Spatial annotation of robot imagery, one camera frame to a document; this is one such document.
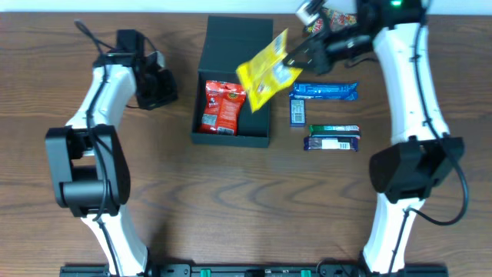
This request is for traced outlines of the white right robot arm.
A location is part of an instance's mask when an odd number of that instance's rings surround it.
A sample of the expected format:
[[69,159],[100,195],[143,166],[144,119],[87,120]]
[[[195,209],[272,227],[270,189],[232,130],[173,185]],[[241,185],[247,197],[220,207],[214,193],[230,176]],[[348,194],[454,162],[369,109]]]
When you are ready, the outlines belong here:
[[445,276],[437,265],[407,265],[404,251],[416,217],[450,172],[461,182],[464,141],[450,134],[435,95],[427,52],[430,2],[359,1],[356,22],[329,25],[289,52],[283,63],[319,75],[336,62],[373,52],[383,72],[391,112],[391,145],[371,157],[377,193],[370,237],[354,276]]

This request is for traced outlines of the red orange candy bag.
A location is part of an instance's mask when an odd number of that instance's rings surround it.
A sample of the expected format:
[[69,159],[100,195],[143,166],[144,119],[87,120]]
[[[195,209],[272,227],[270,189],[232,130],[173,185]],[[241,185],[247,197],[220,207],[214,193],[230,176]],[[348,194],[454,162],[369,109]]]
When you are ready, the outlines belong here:
[[246,99],[239,84],[206,81],[206,104],[199,132],[217,135],[237,135],[238,117]]

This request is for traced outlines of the yellow snack bag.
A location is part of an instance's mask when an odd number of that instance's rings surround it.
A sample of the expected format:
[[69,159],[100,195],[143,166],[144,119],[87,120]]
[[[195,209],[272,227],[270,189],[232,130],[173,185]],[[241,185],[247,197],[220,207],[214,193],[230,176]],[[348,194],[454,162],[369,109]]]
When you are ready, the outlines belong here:
[[301,68],[283,63],[288,56],[287,40],[286,28],[253,59],[240,64],[236,69],[252,113],[261,109],[276,93],[290,87],[302,73]]

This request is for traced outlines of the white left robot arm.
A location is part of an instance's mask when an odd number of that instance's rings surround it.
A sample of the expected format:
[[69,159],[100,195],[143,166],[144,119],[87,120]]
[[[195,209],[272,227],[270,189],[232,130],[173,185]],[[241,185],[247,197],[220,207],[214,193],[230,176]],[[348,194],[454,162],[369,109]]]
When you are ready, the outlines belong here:
[[159,51],[101,55],[78,111],[45,136],[55,201],[93,232],[108,260],[104,276],[161,274],[128,211],[131,178],[118,127],[130,98],[169,92],[173,85]]

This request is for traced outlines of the Haribo gummy candy bag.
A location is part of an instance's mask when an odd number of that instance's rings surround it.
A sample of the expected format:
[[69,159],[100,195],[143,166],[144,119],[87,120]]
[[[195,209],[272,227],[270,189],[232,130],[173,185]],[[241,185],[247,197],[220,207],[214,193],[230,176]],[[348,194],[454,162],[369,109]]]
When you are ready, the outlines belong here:
[[[330,30],[333,32],[340,31],[343,28],[355,25],[357,23],[357,16],[355,14],[339,12],[338,10],[334,10],[332,8],[322,8],[322,11],[329,21]],[[303,36],[308,37],[316,34],[323,29],[323,26],[323,19],[318,18],[312,25],[304,27]]]

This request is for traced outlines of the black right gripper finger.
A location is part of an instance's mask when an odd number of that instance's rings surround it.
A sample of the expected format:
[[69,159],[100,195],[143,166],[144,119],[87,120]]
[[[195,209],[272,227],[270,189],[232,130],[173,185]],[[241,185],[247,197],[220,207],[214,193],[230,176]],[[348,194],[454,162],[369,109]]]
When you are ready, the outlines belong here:
[[288,58],[294,58],[298,55],[306,55],[307,53],[309,53],[310,48],[311,48],[311,40],[306,39],[300,45],[298,45],[294,49],[290,50],[288,52],[287,57]]
[[302,70],[314,70],[315,69],[314,63],[311,59],[308,59],[307,61],[305,61],[305,60],[300,60],[300,59],[288,58],[286,61],[286,66],[292,67],[292,68],[300,68]]

